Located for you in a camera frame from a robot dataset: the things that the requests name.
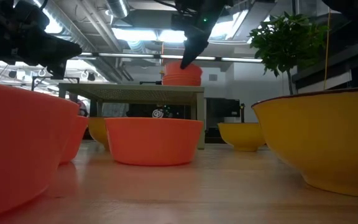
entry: wooden table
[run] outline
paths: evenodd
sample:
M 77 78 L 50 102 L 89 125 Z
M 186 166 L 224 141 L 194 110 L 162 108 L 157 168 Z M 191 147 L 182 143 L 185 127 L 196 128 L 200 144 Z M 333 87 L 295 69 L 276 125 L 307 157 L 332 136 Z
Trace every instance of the wooden table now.
M 59 83 L 59 97 L 65 98 L 68 91 L 90 99 L 91 104 L 97 102 L 97 116 L 102 115 L 103 103 L 188 105 L 191 106 L 191 119 L 205 124 L 204 87 Z M 204 149 L 204 145 L 205 128 L 198 149 Z
M 139 167 L 83 144 L 45 194 L 0 223 L 358 224 L 358 197 L 310 187 L 269 150 L 207 149 L 185 166 Z

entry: potted plant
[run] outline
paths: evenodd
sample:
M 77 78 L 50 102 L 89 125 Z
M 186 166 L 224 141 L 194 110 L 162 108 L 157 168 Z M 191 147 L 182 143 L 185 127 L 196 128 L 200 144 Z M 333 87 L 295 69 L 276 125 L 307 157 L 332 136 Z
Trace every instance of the potted plant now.
M 325 27 L 306 17 L 272 17 L 253 30 L 265 71 L 313 63 Z M 282 96 L 252 105 L 269 148 L 310 185 L 358 196 L 358 88 Z
M 287 73 L 290 94 L 290 70 L 299 65 L 308 67 L 319 58 L 319 50 L 324 47 L 326 26 L 317 26 L 301 14 L 270 16 L 270 21 L 261 22 L 250 33 L 250 47 L 258 48 L 255 58 L 261 58 L 265 73 L 270 70 L 277 77 L 280 72 Z

